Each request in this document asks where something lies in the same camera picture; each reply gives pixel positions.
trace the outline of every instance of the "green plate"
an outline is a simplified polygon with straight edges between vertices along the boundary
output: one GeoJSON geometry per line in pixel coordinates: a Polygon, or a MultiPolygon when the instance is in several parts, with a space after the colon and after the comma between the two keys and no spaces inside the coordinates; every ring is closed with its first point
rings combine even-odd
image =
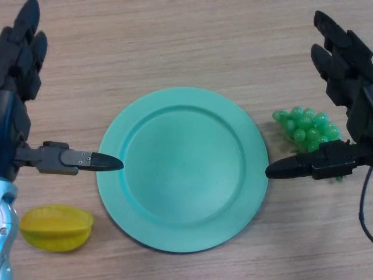
{"type": "Polygon", "coordinates": [[[124,169],[98,172],[103,203],[127,234],[178,253],[205,250],[242,230],[257,212],[268,156],[254,122],[214,92],[153,92],[111,123],[101,153],[124,169]]]}

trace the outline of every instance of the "bunch of grapes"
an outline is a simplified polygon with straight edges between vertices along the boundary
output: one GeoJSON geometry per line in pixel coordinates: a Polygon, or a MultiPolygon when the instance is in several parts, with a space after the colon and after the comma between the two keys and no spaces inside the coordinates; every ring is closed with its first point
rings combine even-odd
{"type": "Polygon", "coordinates": [[[279,122],[286,134],[301,151],[313,152],[324,142],[342,139],[340,130],[329,122],[326,113],[315,114],[311,108],[294,107],[290,113],[277,110],[272,115],[279,122]]]}

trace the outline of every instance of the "wood grain surface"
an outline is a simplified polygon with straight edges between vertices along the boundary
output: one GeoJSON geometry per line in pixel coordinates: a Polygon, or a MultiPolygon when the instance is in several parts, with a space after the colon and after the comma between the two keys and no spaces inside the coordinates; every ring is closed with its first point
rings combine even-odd
{"type": "MultiPolygon", "coordinates": [[[[23,0],[0,0],[11,25],[23,0]]],[[[270,160],[290,155],[271,114],[296,105],[327,111],[342,129],[345,109],[325,94],[310,49],[323,43],[317,9],[373,47],[371,0],[40,0],[39,28],[49,40],[37,101],[28,103],[30,143],[66,141],[98,149],[113,118],[157,89],[197,86],[238,103],[257,123],[270,160]]],[[[89,241],[51,254],[18,235],[15,279],[371,279],[373,244],[358,224],[366,168],[342,183],[310,178],[270,181],[255,219],[232,240],[197,254],[159,253],[135,243],[111,221],[94,173],[16,180],[20,216],[39,205],[74,205],[93,213],[89,241]]],[[[367,223],[373,228],[368,193],[367,223]]]]}

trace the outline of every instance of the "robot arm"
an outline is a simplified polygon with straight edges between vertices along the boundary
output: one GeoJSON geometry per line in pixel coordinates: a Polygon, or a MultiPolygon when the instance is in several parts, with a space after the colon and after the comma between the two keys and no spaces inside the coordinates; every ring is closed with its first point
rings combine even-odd
{"type": "Polygon", "coordinates": [[[28,0],[13,27],[5,27],[0,34],[0,280],[13,279],[9,253],[18,231],[18,216],[13,208],[17,188],[11,182],[20,167],[67,175],[76,175],[79,170],[123,168],[112,156],[72,150],[67,143],[44,142],[38,149],[28,146],[31,122],[25,102],[37,96],[39,72],[47,53],[45,34],[36,34],[39,17],[37,0],[28,0]]]}
{"type": "Polygon", "coordinates": [[[327,82],[326,94],[335,105],[347,108],[347,130],[356,144],[327,142],[315,152],[274,162],[266,169],[271,179],[325,179],[352,174],[357,166],[373,165],[372,52],[354,32],[345,32],[323,12],[316,12],[314,25],[325,38],[325,49],[313,45],[312,61],[327,82]]]}

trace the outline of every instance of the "black cable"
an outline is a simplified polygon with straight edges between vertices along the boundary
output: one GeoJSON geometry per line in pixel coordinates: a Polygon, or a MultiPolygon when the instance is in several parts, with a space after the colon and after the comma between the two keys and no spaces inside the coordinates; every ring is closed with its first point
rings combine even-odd
{"type": "Polygon", "coordinates": [[[369,167],[367,176],[365,177],[365,180],[364,180],[363,189],[361,190],[359,220],[360,220],[360,224],[365,235],[369,238],[370,241],[373,242],[373,236],[367,229],[367,226],[365,225],[365,222],[364,222],[364,199],[365,199],[365,193],[367,192],[367,187],[368,187],[368,183],[369,183],[369,179],[371,177],[372,171],[373,171],[373,166],[369,167]]]}

